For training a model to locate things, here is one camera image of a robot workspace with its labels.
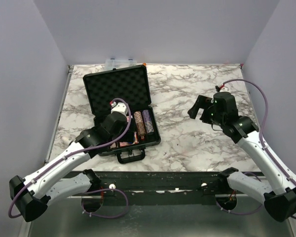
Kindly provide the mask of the black poker set case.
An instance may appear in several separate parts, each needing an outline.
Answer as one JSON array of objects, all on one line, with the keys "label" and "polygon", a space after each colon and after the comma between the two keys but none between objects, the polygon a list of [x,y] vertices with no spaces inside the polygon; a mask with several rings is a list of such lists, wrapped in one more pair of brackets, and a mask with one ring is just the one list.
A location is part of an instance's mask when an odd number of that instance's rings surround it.
[{"label": "black poker set case", "polygon": [[87,74],[83,77],[84,86],[94,115],[94,124],[99,125],[110,114],[110,103],[114,98],[121,98],[129,105],[134,119],[134,112],[148,110],[153,128],[153,134],[147,134],[141,141],[136,127],[139,143],[136,145],[119,147],[119,141],[107,148],[101,149],[101,156],[115,155],[121,164],[143,160],[145,149],[160,143],[161,137],[157,128],[154,112],[151,106],[150,88],[147,68],[136,65],[127,68]]}]

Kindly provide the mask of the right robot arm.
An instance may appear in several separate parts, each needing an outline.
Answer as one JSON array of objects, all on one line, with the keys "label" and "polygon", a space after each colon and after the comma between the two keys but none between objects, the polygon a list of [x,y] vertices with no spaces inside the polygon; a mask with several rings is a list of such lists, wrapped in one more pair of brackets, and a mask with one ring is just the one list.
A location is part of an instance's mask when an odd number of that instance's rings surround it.
[{"label": "right robot arm", "polygon": [[218,190],[224,194],[236,190],[250,196],[278,222],[296,214],[296,174],[268,146],[257,125],[249,117],[238,114],[235,97],[229,92],[218,92],[212,98],[199,95],[188,111],[189,117],[195,119],[199,109],[203,110],[200,120],[219,126],[224,135],[251,157],[267,179],[262,183],[231,167],[218,174]]}]

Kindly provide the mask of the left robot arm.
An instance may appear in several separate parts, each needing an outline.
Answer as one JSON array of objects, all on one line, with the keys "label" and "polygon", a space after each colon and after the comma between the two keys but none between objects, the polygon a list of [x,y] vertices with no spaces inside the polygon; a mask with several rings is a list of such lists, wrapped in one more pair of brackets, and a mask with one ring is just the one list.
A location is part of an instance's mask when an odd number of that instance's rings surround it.
[{"label": "left robot arm", "polygon": [[112,112],[101,124],[82,131],[52,162],[25,177],[16,175],[11,178],[9,218],[23,217],[26,222],[31,222],[60,199],[84,192],[96,194],[100,180],[93,171],[84,171],[71,179],[63,178],[121,140],[130,127],[130,112]]}]

